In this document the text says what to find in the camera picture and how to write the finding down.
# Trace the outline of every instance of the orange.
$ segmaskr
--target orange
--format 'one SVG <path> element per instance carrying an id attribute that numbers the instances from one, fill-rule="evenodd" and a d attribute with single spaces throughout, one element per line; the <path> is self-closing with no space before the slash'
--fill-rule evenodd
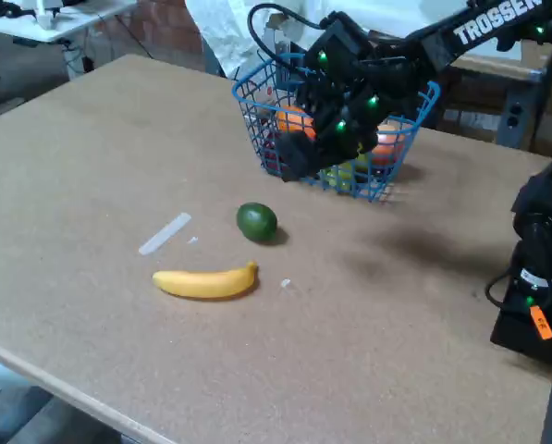
<path id="1" fill-rule="evenodd" d="M 282 108 L 284 109 L 278 111 L 276 114 L 278 129 L 282 132 L 294 132 L 304 130 L 304 133 L 309 136 L 309 139 L 313 141 L 316 137 L 316 133 L 313 129 L 313 118 L 308 117 L 301 108 L 298 108 L 294 105 L 284 105 L 282 106 Z M 297 116 L 296 114 L 292 114 L 287 111 L 302 113 L 302 116 Z"/>
<path id="2" fill-rule="evenodd" d="M 382 124 L 378 131 L 398 131 L 392 125 Z M 378 144 L 372 150 L 372 163 L 386 167 L 399 160 L 405 146 L 405 134 L 378 134 Z"/>

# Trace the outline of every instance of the blue wire basket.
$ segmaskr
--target blue wire basket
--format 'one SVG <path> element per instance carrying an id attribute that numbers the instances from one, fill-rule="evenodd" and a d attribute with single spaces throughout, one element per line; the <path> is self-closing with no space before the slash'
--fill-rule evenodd
<path id="1" fill-rule="evenodd" d="M 301 67 L 302 54 L 283 57 Z M 274 176 L 281 177 L 288 168 L 276 151 L 276 140 L 282 133 L 304 131 L 309 138 L 315 137 L 312 118 L 294 106 L 295 92 L 300 84 L 300 77 L 269 59 L 232 88 L 255 153 L 261 159 L 261 166 Z M 304 178 L 302 181 L 370 202 L 379 200 L 397 175 L 413 139 L 439 95 L 440 87 L 430 81 L 427 92 L 419 92 L 420 103 L 415 120 L 405 116 L 389 116 L 379 126 L 378 144 L 373 150 L 321 170 L 318 178 Z"/>

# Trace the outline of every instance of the orange tag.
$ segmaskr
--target orange tag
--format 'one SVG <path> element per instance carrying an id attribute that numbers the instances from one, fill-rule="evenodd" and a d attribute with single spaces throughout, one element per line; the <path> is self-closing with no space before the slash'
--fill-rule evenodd
<path id="1" fill-rule="evenodd" d="M 541 338 L 544 340 L 552 339 L 552 330 L 549 323 L 546 321 L 545 314 L 541 307 L 533 305 L 531 307 L 531 316 L 533 317 L 534 324 Z"/>

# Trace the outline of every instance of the brick wall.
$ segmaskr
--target brick wall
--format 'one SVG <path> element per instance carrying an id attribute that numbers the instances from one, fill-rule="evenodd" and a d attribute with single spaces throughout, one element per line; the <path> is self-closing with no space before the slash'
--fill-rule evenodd
<path id="1" fill-rule="evenodd" d="M 123 20 L 147 47 L 202 53 L 202 38 L 185 0 L 139 0 L 138 8 Z M 112 34 L 125 33 L 114 21 L 109 22 L 109 30 Z"/>

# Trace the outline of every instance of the plastic banana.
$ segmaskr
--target plastic banana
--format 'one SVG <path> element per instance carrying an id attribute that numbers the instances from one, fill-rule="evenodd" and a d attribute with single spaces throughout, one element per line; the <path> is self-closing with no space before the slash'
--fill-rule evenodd
<path id="1" fill-rule="evenodd" d="M 238 295 L 255 282 L 257 264 L 214 273 L 190 271 L 158 271 L 153 282 L 162 291 L 194 299 L 222 299 Z"/>

